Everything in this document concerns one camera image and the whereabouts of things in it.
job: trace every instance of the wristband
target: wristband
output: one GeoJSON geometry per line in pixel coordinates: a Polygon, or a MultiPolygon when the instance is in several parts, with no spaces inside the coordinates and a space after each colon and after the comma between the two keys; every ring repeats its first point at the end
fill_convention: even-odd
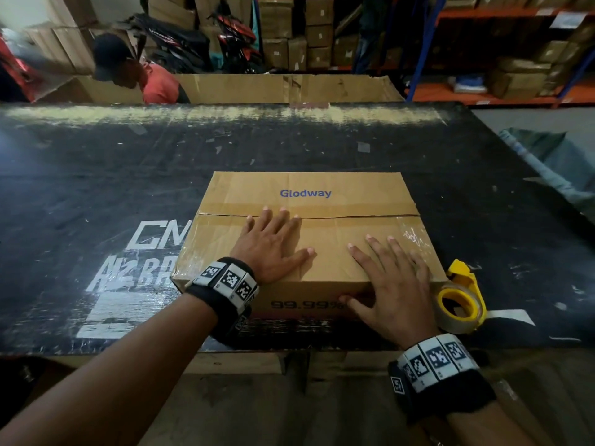
{"type": "Polygon", "coordinates": [[[184,289],[217,314],[217,326],[211,336],[221,343],[229,343],[240,331],[250,316],[249,304],[259,291],[253,270],[231,257],[212,262],[184,289]]]}
{"type": "Polygon", "coordinates": [[[389,363],[389,376],[409,424],[432,414],[472,413],[496,400],[475,360],[451,334],[407,349],[389,363]]]}

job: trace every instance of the tape roll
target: tape roll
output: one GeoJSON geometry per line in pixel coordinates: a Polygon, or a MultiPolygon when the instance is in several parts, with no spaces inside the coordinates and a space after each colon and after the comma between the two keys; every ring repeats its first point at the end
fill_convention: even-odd
{"type": "Polygon", "coordinates": [[[482,324],[486,317],[486,305],[481,296],[465,286],[456,283],[445,283],[434,298],[434,312],[438,327],[453,335],[461,335],[471,333],[482,324]],[[450,313],[444,307],[444,299],[457,302],[466,316],[461,317],[450,313]]]}

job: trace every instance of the open cardboard box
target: open cardboard box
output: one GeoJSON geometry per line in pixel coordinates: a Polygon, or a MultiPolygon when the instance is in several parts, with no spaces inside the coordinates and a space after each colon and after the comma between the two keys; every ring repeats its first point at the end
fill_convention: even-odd
{"type": "MultiPolygon", "coordinates": [[[[389,77],[367,75],[175,75],[192,104],[402,102],[389,77]]],[[[143,104],[138,88],[74,77],[41,103],[143,104]]]]}
{"type": "Polygon", "coordinates": [[[316,255],[279,282],[263,286],[252,301],[252,316],[349,316],[338,296],[370,297],[372,288],[347,244],[380,265],[365,241],[367,234],[385,246],[392,235],[406,252],[417,251],[430,267],[433,292],[447,281],[400,173],[215,172],[171,274],[178,289],[229,254],[246,217],[258,217],[265,205],[274,212],[284,206],[302,219],[287,240],[286,254],[312,246],[316,255]]]}

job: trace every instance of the hand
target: hand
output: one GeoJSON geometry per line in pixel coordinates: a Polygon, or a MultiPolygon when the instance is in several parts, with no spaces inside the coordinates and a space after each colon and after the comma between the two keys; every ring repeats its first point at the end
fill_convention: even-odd
{"type": "Polygon", "coordinates": [[[230,253],[230,257],[251,267],[259,285],[276,282],[314,255],[314,248],[308,247],[283,257],[283,241],[299,226],[300,218],[295,216],[289,220],[286,208],[281,208],[279,214],[271,218],[272,211],[266,206],[256,222],[248,216],[230,253]]]}
{"type": "Polygon", "coordinates": [[[370,328],[404,350],[439,335],[430,300],[430,270],[422,257],[411,254],[410,259],[392,236],[389,236],[389,245],[394,254],[370,235],[366,240],[383,269],[358,247],[353,244],[348,247],[355,261],[368,274],[376,292],[376,302],[369,308],[348,295],[342,295],[340,301],[370,328]]]}

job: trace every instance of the scratched table surface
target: scratched table surface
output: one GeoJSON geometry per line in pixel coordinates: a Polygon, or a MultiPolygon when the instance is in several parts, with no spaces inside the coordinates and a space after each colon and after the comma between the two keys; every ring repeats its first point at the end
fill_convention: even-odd
{"type": "MultiPolygon", "coordinates": [[[[178,296],[213,171],[403,173],[479,279],[481,348],[595,345],[595,228],[464,106],[3,106],[0,354],[98,353],[178,296]]],[[[251,319],[202,351],[391,348],[353,321],[251,319]]]]}

